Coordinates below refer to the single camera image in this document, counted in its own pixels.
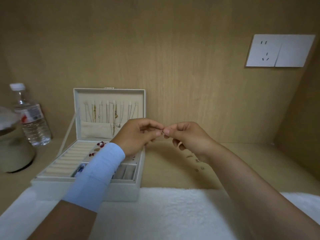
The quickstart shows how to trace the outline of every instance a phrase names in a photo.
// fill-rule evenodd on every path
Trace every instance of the white fluffy cloth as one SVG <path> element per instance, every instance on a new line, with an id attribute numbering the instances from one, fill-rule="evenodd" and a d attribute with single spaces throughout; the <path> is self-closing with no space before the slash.
<path id="1" fill-rule="evenodd" d="M 283 195 L 320 224 L 319 196 Z M 0 217 L 0 239 L 28 238 L 56 204 L 26 189 Z M 141 188 L 138 202 L 103 202 L 89 239 L 252 238 L 223 191 Z"/>

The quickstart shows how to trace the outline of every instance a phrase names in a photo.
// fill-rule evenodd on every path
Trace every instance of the jewelry box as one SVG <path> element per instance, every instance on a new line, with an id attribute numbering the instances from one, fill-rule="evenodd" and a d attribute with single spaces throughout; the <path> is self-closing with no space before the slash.
<path id="1" fill-rule="evenodd" d="M 31 181 L 40 200 L 60 200 L 78 174 L 127 120 L 146 117 L 146 91 L 74 88 L 74 110 L 56 159 Z M 74 122 L 77 140 L 62 152 Z M 144 159 L 144 148 L 125 158 L 112 177 L 104 201 L 138 199 Z"/>

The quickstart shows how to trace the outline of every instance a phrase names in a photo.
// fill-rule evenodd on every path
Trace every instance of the bottle label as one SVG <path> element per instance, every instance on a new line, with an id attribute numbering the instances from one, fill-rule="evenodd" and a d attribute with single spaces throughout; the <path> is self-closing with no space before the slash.
<path id="1" fill-rule="evenodd" d="M 38 119 L 44 118 L 40 105 L 34 105 L 28 109 L 15 110 L 15 112 L 20 114 L 20 120 L 22 124 L 31 123 Z"/>

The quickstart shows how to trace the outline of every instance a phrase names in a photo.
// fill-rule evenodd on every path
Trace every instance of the light blue wristband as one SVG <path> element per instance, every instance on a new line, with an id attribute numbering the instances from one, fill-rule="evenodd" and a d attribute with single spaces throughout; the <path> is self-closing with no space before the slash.
<path id="1" fill-rule="evenodd" d="M 98 212 L 112 176 L 125 157 L 117 144 L 107 143 L 75 179 L 62 200 Z"/>

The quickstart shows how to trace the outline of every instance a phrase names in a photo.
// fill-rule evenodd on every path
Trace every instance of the water bottle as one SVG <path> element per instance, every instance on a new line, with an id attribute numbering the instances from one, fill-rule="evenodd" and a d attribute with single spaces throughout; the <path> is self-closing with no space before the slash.
<path id="1" fill-rule="evenodd" d="M 12 83 L 10 88 L 16 92 L 18 103 L 14 105 L 14 111 L 20 114 L 22 129 L 29 142 L 34 147 L 48 144 L 51 132 L 40 105 L 28 99 L 23 83 Z"/>

